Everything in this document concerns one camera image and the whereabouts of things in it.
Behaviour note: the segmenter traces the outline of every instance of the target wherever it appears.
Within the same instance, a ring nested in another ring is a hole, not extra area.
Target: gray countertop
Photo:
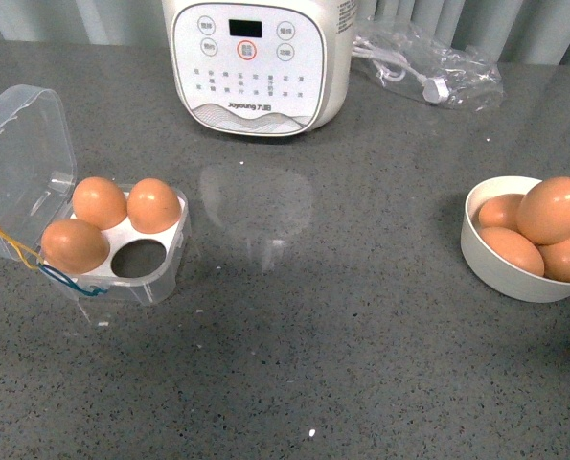
[[[353,72],[330,123],[262,140],[192,120],[166,49],[0,42],[79,178],[170,182],[194,232],[148,308],[0,259],[0,458],[570,459],[570,297],[508,298],[459,247],[478,182],[570,175],[570,67],[501,70],[478,113]]]

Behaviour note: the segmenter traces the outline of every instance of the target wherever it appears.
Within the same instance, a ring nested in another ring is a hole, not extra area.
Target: egg holder
[[[539,179],[494,177],[476,185],[467,195],[461,230],[461,249],[467,264],[493,289],[525,302],[556,302],[570,296],[570,283],[528,273],[507,262],[480,238],[478,213],[485,202],[504,194],[527,194]]]
[[[77,183],[76,158],[62,102],[52,89],[17,85],[0,95],[0,227],[16,242],[39,251],[41,235],[55,220],[73,217],[72,194]],[[131,185],[119,185],[126,196]],[[48,276],[54,286],[75,301],[131,301],[156,304],[171,295],[184,248],[191,235],[188,201],[173,188],[181,204],[180,220],[158,234],[136,231],[129,218],[103,231],[110,243],[106,260],[71,280],[82,290]],[[112,259],[126,245],[139,240],[162,244],[164,261],[150,274],[126,278],[114,274]],[[0,257],[21,261],[9,240],[0,236]]]

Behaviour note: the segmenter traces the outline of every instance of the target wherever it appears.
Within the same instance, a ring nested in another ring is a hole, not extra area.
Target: power cord
[[[376,76],[381,81],[401,81],[406,76],[406,73],[412,74],[423,88],[422,96],[431,104],[443,103],[450,95],[445,79],[425,76],[415,70],[402,53],[378,48],[366,38],[357,36],[354,39],[353,56],[369,59],[377,69]],[[399,70],[394,71],[386,64],[395,65]]]

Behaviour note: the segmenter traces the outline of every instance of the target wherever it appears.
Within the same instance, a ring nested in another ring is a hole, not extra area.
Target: button
[[[243,40],[238,43],[238,56],[244,60],[254,59],[257,55],[257,47],[250,40]]]
[[[218,51],[217,43],[211,38],[204,38],[199,46],[201,46],[201,51],[206,56],[214,56]]]
[[[278,28],[276,29],[276,34],[278,34],[280,40],[284,41],[290,40],[295,35],[295,27],[293,27],[293,24],[291,24],[290,22],[283,21],[278,25]]]
[[[280,60],[292,60],[295,56],[295,50],[288,43],[283,43],[276,49],[276,55]]]
[[[212,17],[201,16],[197,20],[197,28],[204,35],[212,35],[217,29],[217,25],[215,24],[215,21],[213,21]]]

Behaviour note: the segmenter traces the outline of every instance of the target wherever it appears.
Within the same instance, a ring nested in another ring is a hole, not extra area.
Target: white appliance
[[[356,0],[163,0],[178,95],[202,125],[289,136],[338,112]]]

